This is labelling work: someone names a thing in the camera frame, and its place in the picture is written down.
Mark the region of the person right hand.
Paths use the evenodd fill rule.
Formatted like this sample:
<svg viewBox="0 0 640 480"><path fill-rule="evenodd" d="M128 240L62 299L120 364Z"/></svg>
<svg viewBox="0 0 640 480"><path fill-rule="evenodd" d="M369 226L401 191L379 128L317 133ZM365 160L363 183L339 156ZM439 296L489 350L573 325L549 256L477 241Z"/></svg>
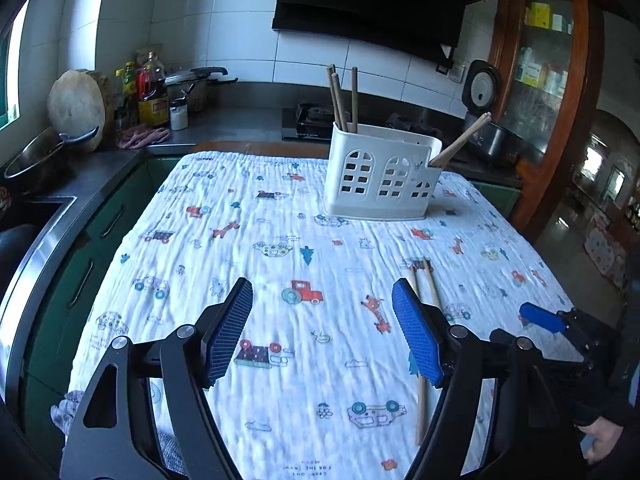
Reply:
<svg viewBox="0 0 640 480"><path fill-rule="evenodd" d="M590 465L604 460L613 451L624 431L622 426L602 416L592 424L578 426L577 429L591 439L590 445L584 452L584 457Z"/></svg>

